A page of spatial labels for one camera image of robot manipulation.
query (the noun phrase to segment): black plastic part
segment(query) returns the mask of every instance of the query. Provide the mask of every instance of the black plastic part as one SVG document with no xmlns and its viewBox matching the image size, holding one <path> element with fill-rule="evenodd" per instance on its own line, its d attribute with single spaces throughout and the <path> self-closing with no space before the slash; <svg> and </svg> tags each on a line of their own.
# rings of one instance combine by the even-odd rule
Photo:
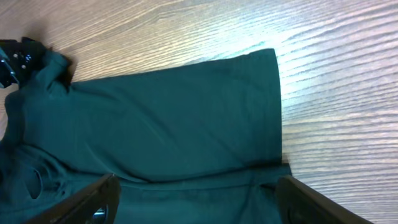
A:
<svg viewBox="0 0 398 224">
<path fill-rule="evenodd" d="M 292 176 L 281 177 L 276 187 L 283 224 L 370 224 Z"/>
<path fill-rule="evenodd" d="M 32 72 L 41 68 L 45 52 L 43 44 L 27 37 L 22 42 L 0 40 L 0 87 L 25 84 Z"/>
<path fill-rule="evenodd" d="M 119 195 L 118 178 L 107 174 L 26 223 L 111 224 L 118 210 Z"/>
</svg>

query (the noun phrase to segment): folded garment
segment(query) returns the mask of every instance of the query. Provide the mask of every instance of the folded garment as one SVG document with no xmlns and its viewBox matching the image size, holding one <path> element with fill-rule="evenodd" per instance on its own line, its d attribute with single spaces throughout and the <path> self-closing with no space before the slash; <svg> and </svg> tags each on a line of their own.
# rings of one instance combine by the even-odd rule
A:
<svg viewBox="0 0 398 224">
<path fill-rule="evenodd" d="M 280 223 L 274 187 L 290 169 L 272 49 L 69 86 L 60 54 L 43 63 L 6 98 L 0 222 L 114 173 L 115 223 Z"/>
</svg>

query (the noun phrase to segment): dark green shirt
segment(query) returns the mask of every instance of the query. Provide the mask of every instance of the dark green shirt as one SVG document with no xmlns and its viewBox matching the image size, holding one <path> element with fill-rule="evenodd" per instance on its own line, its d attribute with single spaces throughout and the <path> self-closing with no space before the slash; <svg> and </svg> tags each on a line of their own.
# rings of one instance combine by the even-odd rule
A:
<svg viewBox="0 0 398 224">
<path fill-rule="evenodd" d="M 76 82 L 47 52 L 6 98 L 0 222 L 19 223 L 121 178 L 115 223 L 280 223 L 280 86 L 273 50 Z"/>
</svg>

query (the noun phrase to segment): hole in fabric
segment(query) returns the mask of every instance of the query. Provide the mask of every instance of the hole in fabric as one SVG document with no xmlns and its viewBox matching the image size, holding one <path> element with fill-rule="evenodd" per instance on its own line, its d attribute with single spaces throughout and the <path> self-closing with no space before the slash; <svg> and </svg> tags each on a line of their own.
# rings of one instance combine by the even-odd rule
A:
<svg viewBox="0 0 398 224">
<path fill-rule="evenodd" d="M 36 170 L 32 170 L 32 173 L 26 178 L 25 184 L 32 199 L 37 199 L 42 191 L 42 181 L 40 174 Z"/>
</svg>

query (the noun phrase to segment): wooden table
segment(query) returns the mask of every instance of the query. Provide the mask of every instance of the wooden table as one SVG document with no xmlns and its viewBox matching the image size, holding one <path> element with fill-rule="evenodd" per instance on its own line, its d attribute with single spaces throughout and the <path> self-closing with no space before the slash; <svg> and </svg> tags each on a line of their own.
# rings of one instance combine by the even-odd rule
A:
<svg viewBox="0 0 398 224">
<path fill-rule="evenodd" d="M 74 58 L 74 81 L 275 48 L 294 176 L 398 223 L 397 0 L 9 0 L 0 20 Z"/>
</svg>

